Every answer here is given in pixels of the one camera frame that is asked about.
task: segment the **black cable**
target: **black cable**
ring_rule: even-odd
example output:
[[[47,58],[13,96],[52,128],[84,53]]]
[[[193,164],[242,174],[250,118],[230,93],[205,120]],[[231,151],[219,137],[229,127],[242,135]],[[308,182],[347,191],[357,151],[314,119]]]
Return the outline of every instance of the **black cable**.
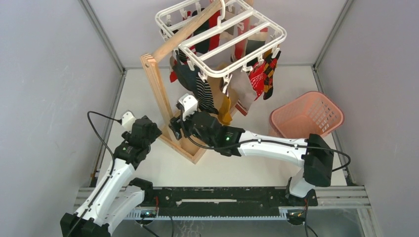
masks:
[[[83,217],[86,215],[87,211],[89,210],[89,208],[93,205],[93,202],[96,200],[97,196],[99,196],[100,192],[103,190],[103,188],[105,187],[106,183],[108,182],[109,178],[111,177],[112,173],[114,172],[114,168],[115,168],[115,157],[114,154],[112,152],[112,150],[109,148],[108,144],[106,144],[106,142],[102,139],[102,137],[99,135],[99,133],[97,132],[95,126],[93,125],[93,122],[90,118],[90,114],[96,114],[99,116],[102,116],[104,118],[113,120],[118,122],[119,124],[122,124],[122,119],[115,119],[115,118],[111,118],[108,117],[106,115],[103,115],[101,113],[95,112],[95,111],[89,111],[87,112],[87,120],[89,120],[90,126],[92,127],[94,133],[96,134],[97,138],[99,138],[100,142],[102,143],[102,145],[105,146],[105,148],[109,151],[109,153],[111,154],[112,157],[112,168],[109,172],[109,176],[106,177],[105,182],[103,182],[102,186],[100,186],[99,190],[97,191],[97,193],[95,194],[95,196],[92,198],[92,200],[90,200],[89,204],[87,205],[88,208],[86,208],[86,210],[84,210],[83,214],[80,216],[80,218],[74,223],[73,227],[70,229],[70,231],[67,233],[66,237],[69,237],[71,235],[71,233],[74,231],[74,229],[76,228],[76,226],[79,224],[80,220],[83,219]]]
[[[344,164],[344,165],[342,165],[342,166],[340,166],[340,167],[338,167],[336,169],[332,169],[332,172],[335,172],[335,171],[338,171],[340,169],[346,168],[346,167],[348,167],[349,164],[351,164],[351,160],[352,159],[351,159],[351,157],[348,154],[346,154],[344,152],[341,152],[341,151],[338,151],[338,150],[335,150],[335,149],[323,148],[323,147],[309,147],[309,146],[298,146],[298,147],[300,147],[300,148],[308,148],[308,149],[318,149],[318,150],[331,151],[331,152],[334,152],[334,153],[341,154],[341,155],[345,156],[346,158],[348,158],[348,162],[346,164]]]
[[[308,236],[308,229],[307,229],[307,216],[308,216],[308,198],[307,198],[307,200],[306,200],[306,203],[305,203],[305,215],[304,215],[304,219],[305,219],[305,221],[304,221],[304,228],[305,228],[305,235],[307,236],[307,237],[309,237]]]
[[[84,217],[84,215],[86,215],[88,209],[84,210],[83,214],[80,216],[80,218],[74,223],[73,227],[70,229],[70,231],[68,231],[66,237],[69,237],[71,235],[71,233],[74,231],[74,229],[76,228],[76,226],[79,224],[79,222],[82,220],[82,218]]]
[[[317,235],[317,233],[309,226],[309,225],[307,225],[306,224],[306,227],[309,229],[309,230],[311,230],[311,232],[313,232],[313,234],[316,236],[316,237],[319,237],[318,235]]]
[[[145,230],[147,230],[148,232],[150,232],[152,235],[154,235],[155,237],[160,237],[158,236],[156,233],[154,233],[151,229],[149,229],[148,227],[144,226],[141,224],[141,227],[143,227]]]
[[[182,127],[183,134],[186,134],[186,132],[185,132],[186,131],[185,124],[183,123],[183,119],[182,119],[183,116],[182,115],[183,115],[183,108],[180,109],[180,126]],[[222,150],[222,149],[228,149],[228,148],[233,148],[233,147],[239,147],[242,144],[249,143],[249,142],[266,142],[266,143],[275,143],[275,144],[279,144],[279,145],[284,145],[284,146],[289,146],[289,147],[296,147],[296,148],[307,148],[307,149],[326,150],[326,151],[331,151],[331,152],[338,153],[338,154],[341,154],[341,155],[345,156],[348,159],[348,162],[346,164],[344,164],[344,165],[336,168],[336,169],[333,169],[332,172],[335,172],[335,171],[338,171],[340,169],[346,168],[346,167],[349,166],[349,164],[351,164],[351,157],[348,154],[346,154],[344,152],[341,152],[341,151],[338,151],[338,150],[335,150],[335,149],[331,149],[331,148],[310,147],[310,146],[302,146],[302,145],[295,146],[293,144],[289,144],[289,143],[286,143],[286,142],[273,141],[273,140],[263,140],[263,139],[251,139],[251,140],[239,142],[239,143],[232,144],[232,145],[225,146],[225,147],[217,147],[217,148],[214,148],[214,147],[203,146],[203,145],[195,142],[190,137],[190,135],[189,136],[186,136],[185,135],[185,137],[188,138],[189,141],[191,141],[195,146],[200,147],[200,148],[204,148],[204,149],[208,149],[208,150],[215,150],[215,149]]]

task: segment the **white plastic hanger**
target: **white plastic hanger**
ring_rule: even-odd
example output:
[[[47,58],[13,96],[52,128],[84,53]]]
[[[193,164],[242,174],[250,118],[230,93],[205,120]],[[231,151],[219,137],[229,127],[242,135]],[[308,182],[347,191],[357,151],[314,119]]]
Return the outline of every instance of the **white plastic hanger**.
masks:
[[[272,20],[268,19],[266,16],[263,16],[260,12],[253,9],[250,5],[248,5],[244,0],[219,0],[222,8],[220,16],[217,19],[217,27],[212,27],[198,35],[192,36],[179,44],[179,50],[182,50],[186,57],[189,58],[188,65],[191,70],[194,70],[196,67],[200,68],[203,73],[205,73],[208,77],[213,78],[224,78],[228,79],[227,75],[230,75],[234,70],[242,68],[243,65],[248,63],[249,61],[253,60],[254,58],[258,58],[258,65],[262,65],[264,63],[263,54],[269,50],[272,50],[273,56],[278,56],[279,53],[279,45],[286,39],[287,32],[286,30],[278,25],[277,23],[273,22]],[[230,6],[236,6],[236,14],[232,18],[224,21],[221,21],[225,18],[226,11],[230,9]],[[199,4],[199,0],[184,0],[181,3],[178,3],[174,6],[171,6],[167,9],[161,10],[156,14],[156,22],[160,29],[169,37],[174,35],[174,30],[178,30],[182,28],[184,25],[188,24],[191,20],[181,21],[179,23],[174,24],[172,27],[166,26],[166,16],[168,14],[172,14],[173,12],[177,12],[181,10],[181,14],[183,16],[185,14],[185,10],[187,7],[197,8],[198,12],[201,12],[201,5]],[[217,35],[222,33],[223,31],[230,29],[231,27],[239,27],[244,30],[244,25],[241,24],[244,20],[248,18],[256,18],[259,21],[258,26],[254,27],[253,29],[249,29],[248,31],[244,32],[240,36],[236,36],[233,39],[230,39],[228,42],[219,45],[217,48],[204,53],[202,55],[196,55],[194,52],[190,50],[190,48],[197,43],[200,43],[211,36]],[[235,60],[229,67],[221,69],[221,70],[214,70],[210,66],[206,64],[206,61],[214,57],[215,55],[229,49],[233,45],[237,44],[238,42],[258,33],[264,28],[269,28],[275,32],[274,37],[269,42],[252,53],[241,57],[240,59]]]

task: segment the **red cloth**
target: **red cloth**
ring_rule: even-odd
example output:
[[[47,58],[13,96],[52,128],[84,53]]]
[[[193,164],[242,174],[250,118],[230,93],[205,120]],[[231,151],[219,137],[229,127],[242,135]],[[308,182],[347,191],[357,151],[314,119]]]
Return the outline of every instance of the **red cloth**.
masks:
[[[257,97],[255,100],[259,98],[259,96],[263,93],[264,89],[264,81],[265,81],[265,74],[264,74],[264,64],[260,67],[257,66],[258,63],[256,63],[253,68],[254,70],[249,73],[249,80],[253,87],[253,90],[256,91]]]

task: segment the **power cord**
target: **power cord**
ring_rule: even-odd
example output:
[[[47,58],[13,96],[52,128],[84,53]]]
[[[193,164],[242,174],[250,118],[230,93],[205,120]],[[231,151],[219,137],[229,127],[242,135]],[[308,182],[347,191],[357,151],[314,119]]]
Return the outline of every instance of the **power cord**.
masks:
[[[106,144],[106,142],[102,139],[102,137],[99,135],[99,133],[97,132],[95,126],[93,125],[93,122],[90,118],[90,114],[95,114],[95,115],[99,115],[102,116],[104,118],[113,120],[118,122],[119,124],[122,124],[122,119],[115,119],[115,118],[111,118],[109,116],[103,115],[101,113],[95,112],[95,111],[89,111],[87,113],[87,119],[89,120],[90,126],[92,127],[94,133],[96,134],[97,138],[99,138],[100,142],[102,143],[103,146],[105,146],[105,148],[109,151],[109,153],[111,154],[112,157],[112,168],[111,171],[109,172],[109,175],[106,177],[105,182],[102,184],[102,186],[99,188],[99,190],[97,191],[97,193],[95,194],[95,196],[92,198],[92,200],[90,200],[89,204],[87,205],[88,208],[86,208],[86,210],[84,210],[84,212],[82,213],[82,215],[80,216],[80,218],[74,223],[73,227],[70,229],[70,231],[68,232],[68,234],[66,235],[66,237],[71,236],[71,233],[74,231],[74,229],[76,228],[76,226],[79,224],[79,222],[83,219],[83,217],[86,215],[87,211],[90,209],[90,207],[93,205],[93,202],[96,200],[97,196],[99,196],[100,192],[103,190],[103,188],[105,187],[106,183],[108,182],[109,178],[112,176],[112,173],[114,172],[114,168],[115,168],[115,157],[114,154],[112,152],[112,150],[109,148],[108,144]]]
[[[289,146],[289,147],[295,147],[294,145],[292,145],[292,144],[289,144],[289,143],[285,143],[285,142],[280,142],[280,141],[272,141],[272,140],[263,140],[263,139],[250,139],[250,140],[247,140],[247,141],[243,141],[243,142],[239,142],[239,143],[237,143],[237,144],[233,144],[233,145],[230,145],[230,146],[225,146],[225,147],[217,147],[217,148],[214,148],[214,147],[208,147],[208,146],[203,146],[203,145],[201,145],[201,144],[199,144],[199,143],[197,143],[196,141],[194,141],[191,137],[190,137],[190,135],[186,135],[187,133],[185,132],[186,131],[186,129],[185,129],[185,124],[183,123],[183,108],[181,107],[181,109],[180,109],[180,126],[181,126],[181,128],[182,128],[182,131],[183,131],[183,134],[185,135],[185,137],[186,138],[188,138],[189,139],[189,141],[191,141],[195,146],[197,146],[197,147],[200,147],[200,148],[204,148],[204,149],[208,149],[208,150],[215,150],[215,149],[228,149],[228,148],[233,148],[233,147],[239,147],[239,146],[241,146],[242,144],[245,144],[245,143],[249,143],[249,142],[266,142],[266,143],[275,143],[275,144],[279,144],[279,145],[284,145],[284,146]],[[338,151],[338,150],[335,150],[335,149],[331,149],[331,148],[323,148],[323,147],[310,147],[310,146],[302,146],[302,145],[297,145],[297,148],[306,148],[306,149],[318,149],[318,150],[326,150],[326,151],[331,151],[331,152],[334,152],[334,153],[338,153],[338,154],[341,154],[341,155],[343,155],[343,156],[345,156],[347,159],[348,159],[348,162],[346,163],[346,164],[344,164],[344,165],[342,165],[342,166],[340,166],[340,167],[338,167],[338,168],[336,168],[336,169],[333,169],[332,170],[332,172],[335,172],[335,171],[338,171],[338,170],[340,170],[340,169],[343,169],[343,168],[346,168],[346,167],[348,167],[349,166],[349,164],[351,164],[351,157],[348,155],[348,154],[346,154],[346,153],[344,153],[344,152],[341,152],[341,151]]]

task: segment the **plastic clothespin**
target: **plastic clothespin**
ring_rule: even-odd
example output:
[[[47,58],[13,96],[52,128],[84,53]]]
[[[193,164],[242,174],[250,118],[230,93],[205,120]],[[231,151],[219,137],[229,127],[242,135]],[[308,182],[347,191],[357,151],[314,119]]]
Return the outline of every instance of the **plastic clothespin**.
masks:
[[[278,55],[280,50],[279,45],[274,46],[272,48],[272,58],[276,58],[276,55]]]
[[[244,30],[245,30],[245,24],[244,24],[243,22],[239,22],[239,23],[237,24],[237,27],[238,27],[241,31],[244,31]]]
[[[271,35],[271,39],[274,40],[277,36],[278,36],[278,32],[275,31],[275,33],[273,35]]]
[[[184,8],[181,8],[179,11],[180,11],[180,15],[182,16],[183,19],[188,18],[188,11],[185,11]]]
[[[221,2],[221,15],[217,18],[217,26],[221,27],[221,21],[225,18],[225,1],[220,0]]]
[[[228,90],[227,90],[228,89],[228,84],[230,84],[230,81],[231,81],[232,77],[233,77],[232,74],[223,76],[224,84],[223,84],[223,87],[221,88],[221,91],[223,92],[223,94],[225,94],[227,96],[228,96]]]
[[[201,13],[201,4],[199,2],[195,3],[195,7],[197,8],[197,13]]]
[[[265,60],[263,59],[263,54],[259,55],[259,57],[257,58],[257,62],[258,62],[258,66],[262,65]]]
[[[231,81],[231,78],[233,77],[233,75],[232,74],[228,74],[228,75],[225,75],[225,76],[223,76],[223,81],[225,82],[225,83],[227,83],[227,85],[228,84],[230,84],[230,81]]]
[[[175,47],[175,48],[173,49],[173,53],[174,53],[175,55],[177,55],[177,54],[179,53],[179,47]]]
[[[251,72],[251,71],[253,71],[253,67],[252,66],[246,66],[246,64],[244,64],[240,71],[241,72],[246,72],[246,73]]]
[[[171,24],[171,16],[168,14],[168,15],[166,16],[166,25],[167,25],[167,26],[170,26],[170,24]]]
[[[160,35],[163,37],[163,40],[166,41],[169,37],[163,32],[163,30],[159,30]]]
[[[195,71],[194,63],[191,60],[186,61],[188,63],[189,69]]]
[[[208,80],[208,75],[205,73],[198,72],[198,76],[203,82],[206,82]]]

